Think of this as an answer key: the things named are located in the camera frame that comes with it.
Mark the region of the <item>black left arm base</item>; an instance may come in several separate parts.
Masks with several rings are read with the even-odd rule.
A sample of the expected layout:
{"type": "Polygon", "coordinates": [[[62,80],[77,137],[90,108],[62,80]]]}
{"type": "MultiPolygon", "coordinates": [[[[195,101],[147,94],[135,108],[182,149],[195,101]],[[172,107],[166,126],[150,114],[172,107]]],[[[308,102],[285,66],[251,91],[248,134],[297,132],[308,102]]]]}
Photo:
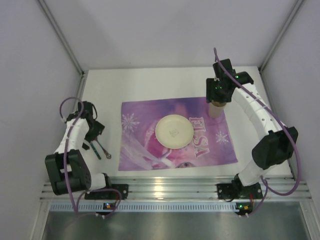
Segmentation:
{"type": "Polygon", "coordinates": [[[128,184],[112,184],[111,188],[102,188],[86,193],[86,200],[125,200],[128,197],[128,184]]]}

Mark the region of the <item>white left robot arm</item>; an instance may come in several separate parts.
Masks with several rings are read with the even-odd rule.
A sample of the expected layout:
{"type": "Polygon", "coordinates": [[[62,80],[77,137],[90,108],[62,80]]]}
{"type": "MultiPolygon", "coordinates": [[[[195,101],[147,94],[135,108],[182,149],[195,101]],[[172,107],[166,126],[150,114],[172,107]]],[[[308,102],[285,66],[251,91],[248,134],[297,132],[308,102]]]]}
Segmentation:
{"type": "Polygon", "coordinates": [[[102,164],[112,156],[98,142],[105,127],[97,117],[95,105],[83,101],[64,119],[64,136],[54,153],[44,160],[55,195],[111,188],[102,164]]]}

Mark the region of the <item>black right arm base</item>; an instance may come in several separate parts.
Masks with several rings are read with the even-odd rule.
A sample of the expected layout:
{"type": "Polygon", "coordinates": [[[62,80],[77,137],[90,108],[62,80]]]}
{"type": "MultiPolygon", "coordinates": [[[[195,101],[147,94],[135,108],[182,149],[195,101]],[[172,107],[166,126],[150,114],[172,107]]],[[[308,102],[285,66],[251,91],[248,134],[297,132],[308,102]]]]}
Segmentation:
{"type": "Polygon", "coordinates": [[[232,183],[219,183],[216,187],[218,199],[225,200],[226,202],[263,198],[261,185],[259,183],[250,186],[235,186],[232,183]]]}

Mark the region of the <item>cream beige cup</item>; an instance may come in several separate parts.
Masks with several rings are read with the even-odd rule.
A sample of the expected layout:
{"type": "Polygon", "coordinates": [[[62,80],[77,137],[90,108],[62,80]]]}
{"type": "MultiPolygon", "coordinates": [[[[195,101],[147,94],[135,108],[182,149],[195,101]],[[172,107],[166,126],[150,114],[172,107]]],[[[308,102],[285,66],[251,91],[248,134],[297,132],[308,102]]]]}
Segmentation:
{"type": "Polygon", "coordinates": [[[208,104],[208,115],[213,119],[219,117],[223,113],[226,105],[227,104],[225,102],[221,103],[217,101],[211,101],[208,104]]]}

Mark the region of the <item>cream round plate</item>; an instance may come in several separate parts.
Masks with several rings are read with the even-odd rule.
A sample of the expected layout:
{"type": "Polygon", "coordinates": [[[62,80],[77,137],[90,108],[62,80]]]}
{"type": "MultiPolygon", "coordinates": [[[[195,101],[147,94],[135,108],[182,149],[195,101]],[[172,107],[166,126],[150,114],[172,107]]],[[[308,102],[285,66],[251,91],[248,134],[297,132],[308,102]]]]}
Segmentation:
{"type": "Polygon", "coordinates": [[[192,141],[194,128],[184,116],[170,114],[158,121],[155,136],[158,142],[168,149],[182,149],[192,141]]]}

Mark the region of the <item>purple Elsa placemat cloth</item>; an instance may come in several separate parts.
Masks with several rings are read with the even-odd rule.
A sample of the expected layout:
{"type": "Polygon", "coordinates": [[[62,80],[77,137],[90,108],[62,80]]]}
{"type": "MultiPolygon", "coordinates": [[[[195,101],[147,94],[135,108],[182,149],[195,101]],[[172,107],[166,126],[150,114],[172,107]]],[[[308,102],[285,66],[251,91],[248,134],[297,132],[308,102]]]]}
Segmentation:
{"type": "Polygon", "coordinates": [[[237,163],[226,116],[208,114],[205,97],[123,102],[119,171],[149,171],[212,167],[237,163]],[[192,141],[169,149],[156,138],[156,125],[168,115],[187,118],[194,129],[192,141]]]}

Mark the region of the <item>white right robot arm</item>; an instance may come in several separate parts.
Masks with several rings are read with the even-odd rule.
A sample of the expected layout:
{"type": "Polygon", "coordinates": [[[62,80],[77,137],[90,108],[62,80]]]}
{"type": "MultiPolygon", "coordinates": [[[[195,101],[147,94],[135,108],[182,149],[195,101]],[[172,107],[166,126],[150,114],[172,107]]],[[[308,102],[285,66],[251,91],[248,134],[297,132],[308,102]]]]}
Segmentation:
{"type": "Polygon", "coordinates": [[[217,119],[228,103],[236,102],[256,131],[258,143],[251,150],[251,160],[235,175],[242,186],[252,186],[270,169],[291,158],[298,131],[273,116],[246,71],[236,72],[229,59],[217,60],[212,67],[215,76],[206,79],[208,115],[217,119]]]}

